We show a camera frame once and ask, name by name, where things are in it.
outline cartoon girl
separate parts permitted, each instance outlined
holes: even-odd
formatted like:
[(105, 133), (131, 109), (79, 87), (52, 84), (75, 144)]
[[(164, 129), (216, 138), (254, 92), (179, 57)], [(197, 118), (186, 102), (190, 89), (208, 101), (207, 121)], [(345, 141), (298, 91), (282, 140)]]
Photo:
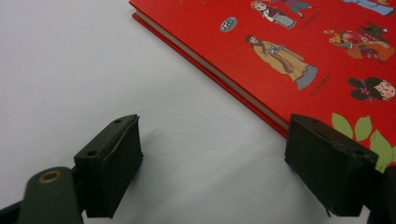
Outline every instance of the cartoon girl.
[(379, 77), (367, 77), (363, 81), (351, 77), (347, 82), (357, 88), (350, 95), (358, 101), (369, 99), (371, 103), (374, 103), (373, 98), (388, 101), (396, 93), (390, 82)]
[(250, 4), (250, 6), (260, 12), (260, 14), (262, 14), (262, 16), (268, 21), (275, 22), (286, 27), (287, 29), (292, 28), (296, 24), (296, 21), (286, 16), (283, 11), (277, 9), (276, 7), (269, 7), (262, 1), (254, 1)]

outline cartoon character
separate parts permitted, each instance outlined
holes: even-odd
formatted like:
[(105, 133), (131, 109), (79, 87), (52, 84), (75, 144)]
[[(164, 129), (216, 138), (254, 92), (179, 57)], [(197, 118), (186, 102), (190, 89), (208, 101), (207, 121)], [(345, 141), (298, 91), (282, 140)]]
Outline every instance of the cartoon character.
[(346, 54), (354, 59), (374, 58), (384, 63), (395, 52), (395, 48), (388, 43), (356, 31), (342, 31), (337, 34), (333, 30), (327, 30), (323, 33), (333, 34), (330, 43), (345, 49)]
[(376, 2), (381, 4), (381, 5), (389, 5), (387, 0), (376, 0)]
[(385, 43), (388, 43), (389, 41), (385, 39), (382, 35), (386, 34), (388, 30), (384, 27), (377, 26), (369, 21), (369, 26), (364, 27), (360, 26), (358, 28), (358, 32), (369, 38), (370, 40), (379, 40), (383, 41)]
[(304, 58), (289, 50), (268, 41), (261, 41), (253, 35), (247, 35), (245, 42), (249, 43), (257, 55), (280, 74), (288, 75), (297, 83), (298, 90), (307, 87), (315, 79), (318, 69), (307, 63)]
[(350, 95), (358, 101), (369, 99), (371, 103), (374, 103), (373, 98), (388, 101), (396, 93), (390, 82), (379, 77), (367, 77), (363, 81), (351, 77), (347, 82), (357, 88)]
[(304, 17), (300, 9), (315, 8), (309, 6), (309, 4), (307, 4), (306, 2), (302, 2), (300, 0), (263, 0), (263, 1), (267, 1), (270, 3), (283, 2), (283, 4), (285, 4), (288, 8), (290, 8), (291, 11), (297, 13), (300, 16), (300, 18)]
[(275, 7), (269, 7), (262, 1), (254, 1), (250, 6), (260, 12), (260, 14), (262, 14), (262, 16), (268, 21), (275, 22), (288, 29), (292, 28), (296, 24), (296, 21), (286, 16), (283, 11)]
[(368, 8), (374, 12), (377, 12), (383, 16), (389, 16), (393, 13), (393, 7), (385, 7), (375, 2), (370, 2), (369, 0), (343, 0), (346, 3), (355, 3), (361, 7)]

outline white table surface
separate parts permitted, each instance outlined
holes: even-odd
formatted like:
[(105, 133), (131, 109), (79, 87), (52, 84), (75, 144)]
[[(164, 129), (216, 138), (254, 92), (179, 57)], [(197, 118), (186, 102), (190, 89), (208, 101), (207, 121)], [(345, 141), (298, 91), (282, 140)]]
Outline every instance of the white table surface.
[(113, 219), (85, 223), (365, 223), (328, 218), (285, 139), (132, 19), (127, 0), (0, 2), (0, 208), (113, 119), (140, 116), (144, 161)]

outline red book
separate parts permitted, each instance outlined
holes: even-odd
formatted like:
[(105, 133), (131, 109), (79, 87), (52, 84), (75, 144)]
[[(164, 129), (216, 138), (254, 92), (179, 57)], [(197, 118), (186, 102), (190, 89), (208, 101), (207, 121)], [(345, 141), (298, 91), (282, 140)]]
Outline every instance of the red book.
[(137, 21), (283, 136), (302, 114), (373, 150), (377, 170), (396, 161), (396, 2), (130, 3)]

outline green leaf illustration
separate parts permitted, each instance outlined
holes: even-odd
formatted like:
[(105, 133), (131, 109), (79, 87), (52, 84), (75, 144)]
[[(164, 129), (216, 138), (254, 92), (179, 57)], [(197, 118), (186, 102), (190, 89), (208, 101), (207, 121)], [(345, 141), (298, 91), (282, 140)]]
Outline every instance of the green leaf illustration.
[(393, 160), (392, 161), (396, 161), (396, 146), (392, 149), (393, 152)]
[(336, 113), (332, 113), (332, 126), (335, 130), (343, 133), (349, 138), (353, 138), (353, 131), (347, 120)]
[(366, 139), (373, 129), (370, 116), (366, 118), (358, 119), (358, 122), (355, 126), (355, 134), (356, 134), (356, 141), (362, 141)]
[(393, 160), (393, 152), (390, 143), (382, 136), (379, 130), (375, 130), (370, 138), (370, 149), (378, 154), (376, 169), (383, 173)]

